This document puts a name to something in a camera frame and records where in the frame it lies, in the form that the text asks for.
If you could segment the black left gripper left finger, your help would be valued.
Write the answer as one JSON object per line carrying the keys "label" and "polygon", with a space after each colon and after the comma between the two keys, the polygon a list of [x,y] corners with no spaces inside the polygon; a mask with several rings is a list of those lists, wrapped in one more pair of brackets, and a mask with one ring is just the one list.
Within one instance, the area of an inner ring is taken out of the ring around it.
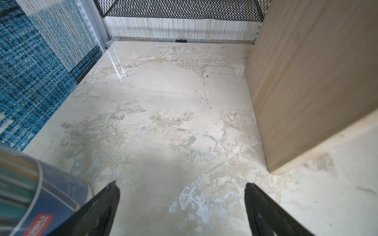
{"label": "black left gripper left finger", "polygon": [[119,200],[120,189],[113,181],[49,235],[109,236]]}

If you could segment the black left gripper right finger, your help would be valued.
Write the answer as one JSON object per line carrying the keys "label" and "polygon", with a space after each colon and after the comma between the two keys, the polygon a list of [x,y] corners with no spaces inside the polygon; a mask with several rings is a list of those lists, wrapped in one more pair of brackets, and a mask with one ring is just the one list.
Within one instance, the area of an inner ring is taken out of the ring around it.
{"label": "black left gripper right finger", "polygon": [[253,236],[313,235],[256,184],[246,184],[244,200]]}

